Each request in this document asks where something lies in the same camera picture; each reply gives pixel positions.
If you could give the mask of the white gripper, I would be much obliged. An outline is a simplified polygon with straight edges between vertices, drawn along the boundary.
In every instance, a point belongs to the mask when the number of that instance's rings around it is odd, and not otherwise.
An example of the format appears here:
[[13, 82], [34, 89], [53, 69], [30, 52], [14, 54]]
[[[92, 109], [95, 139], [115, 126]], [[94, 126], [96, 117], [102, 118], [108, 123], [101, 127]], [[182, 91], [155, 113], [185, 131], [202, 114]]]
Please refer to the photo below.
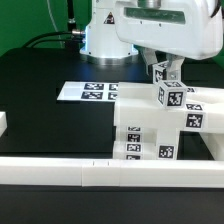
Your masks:
[[214, 57], [223, 47], [219, 0], [161, 0], [157, 9], [139, 7], [137, 0], [117, 1], [114, 18], [121, 41], [146, 47], [141, 55], [147, 75], [158, 62], [155, 50], [175, 54], [167, 56], [167, 79], [180, 80], [184, 57]]

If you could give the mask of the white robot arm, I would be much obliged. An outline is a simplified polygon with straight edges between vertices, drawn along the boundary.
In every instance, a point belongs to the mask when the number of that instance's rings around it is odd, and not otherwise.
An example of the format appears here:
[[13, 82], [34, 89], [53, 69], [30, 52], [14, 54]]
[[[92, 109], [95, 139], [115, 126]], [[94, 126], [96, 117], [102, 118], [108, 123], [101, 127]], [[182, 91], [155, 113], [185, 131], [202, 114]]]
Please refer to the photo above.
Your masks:
[[120, 64], [137, 57], [135, 46], [148, 66], [164, 52], [166, 78], [179, 79], [186, 58], [203, 60], [222, 49], [221, 0], [92, 0], [82, 57]]

